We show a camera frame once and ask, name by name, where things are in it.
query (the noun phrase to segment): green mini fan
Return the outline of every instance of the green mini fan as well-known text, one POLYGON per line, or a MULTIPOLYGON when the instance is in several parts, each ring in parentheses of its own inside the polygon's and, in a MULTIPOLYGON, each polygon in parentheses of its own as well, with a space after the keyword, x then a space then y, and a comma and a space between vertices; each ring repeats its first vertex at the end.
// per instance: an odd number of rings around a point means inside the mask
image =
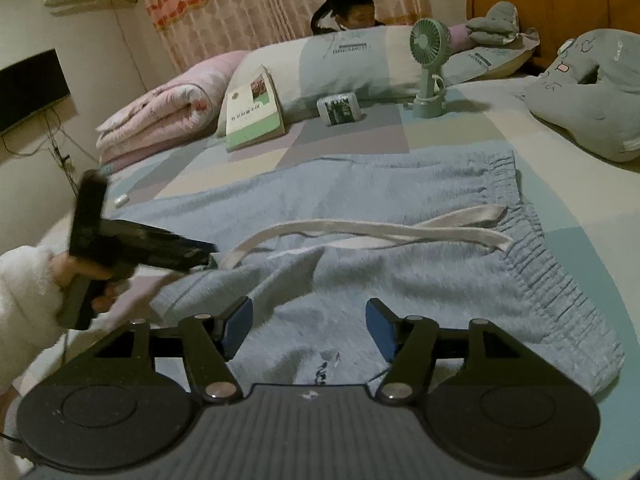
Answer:
POLYGON ((418 20, 411 29, 409 48, 415 60, 422 65, 420 92, 414 100, 415 117, 431 119, 444 113, 442 66, 451 55, 450 40, 449 27, 436 20, 418 20))

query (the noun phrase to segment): bed sheet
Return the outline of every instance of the bed sheet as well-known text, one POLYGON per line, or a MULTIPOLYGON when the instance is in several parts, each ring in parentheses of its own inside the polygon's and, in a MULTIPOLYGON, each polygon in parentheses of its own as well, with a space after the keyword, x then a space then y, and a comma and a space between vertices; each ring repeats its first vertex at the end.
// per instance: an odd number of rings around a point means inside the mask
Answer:
MULTIPOLYGON (((106 213, 127 205, 212 189, 337 153, 407 153, 416 148, 482 142, 483 149, 516 153, 523 195, 533 203, 556 259, 614 326, 626 361, 615 384, 598 398, 602 427, 587 461, 601 480, 626 479, 640 468, 640 164, 604 162, 561 132, 536 120, 522 101, 530 78, 461 84, 447 92, 448 113, 418 120, 402 105, 364 110, 359 123, 330 128, 319 119, 287 135, 227 153, 209 137, 139 162, 112 177, 106 213)), ((45 238, 60 249, 68 218, 45 238)), ((38 365, 30 370, 34 377, 38 365)))

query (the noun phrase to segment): book cover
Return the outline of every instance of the book cover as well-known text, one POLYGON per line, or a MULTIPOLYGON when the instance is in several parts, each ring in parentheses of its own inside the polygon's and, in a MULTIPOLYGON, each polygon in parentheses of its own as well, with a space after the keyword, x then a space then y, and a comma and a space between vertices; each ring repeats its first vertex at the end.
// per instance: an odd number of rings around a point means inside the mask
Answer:
POLYGON ((271 76, 261 66, 252 81, 226 100, 226 149, 238 150, 284 135, 282 114, 271 76))

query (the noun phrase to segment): person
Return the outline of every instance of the person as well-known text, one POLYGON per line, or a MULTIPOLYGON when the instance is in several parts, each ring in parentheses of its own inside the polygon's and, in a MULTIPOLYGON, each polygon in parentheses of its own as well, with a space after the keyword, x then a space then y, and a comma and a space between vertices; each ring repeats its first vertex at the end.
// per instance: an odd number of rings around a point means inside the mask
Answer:
POLYGON ((377 25, 384 25, 384 23, 376 20, 376 7, 373 0, 327 0, 311 18, 311 31, 314 35, 377 25), (327 15, 335 19, 338 29, 320 25, 320 21, 327 15))
MULTIPOLYGON (((16 395, 12 382, 62 336, 56 314, 65 289, 79 274, 94 280, 113 275, 95 262, 68 253, 54 256, 45 248, 20 247, 0 256, 0 431, 6 407, 16 395)), ((109 310, 122 288, 108 283, 104 295, 93 300, 94 310, 109 310)), ((0 447, 0 478, 16 478, 12 456, 2 443, 0 447)))

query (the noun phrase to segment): white drawstring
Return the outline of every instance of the white drawstring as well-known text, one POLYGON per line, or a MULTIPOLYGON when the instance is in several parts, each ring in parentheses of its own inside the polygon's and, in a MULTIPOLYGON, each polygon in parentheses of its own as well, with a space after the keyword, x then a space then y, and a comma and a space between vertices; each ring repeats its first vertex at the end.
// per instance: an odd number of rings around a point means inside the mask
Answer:
POLYGON ((230 250, 218 266, 219 269, 233 269, 256 246, 271 238, 300 233, 355 234, 365 235, 345 240, 337 240, 312 247, 302 247, 273 254, 277 258, 283 254, 302 254, 318 247, 342 249, 383 249, 422 240, 450 240, 472 242, 507 250, 513 239, 498 231, 481 227, 465 227, 486 221, 496 221, 505 206, 497 204, 480 205, 452 211, 415 226, 382 222, 361 222, 335 219, 310 219, 276 224, 247 238, 235 249, 230 250))

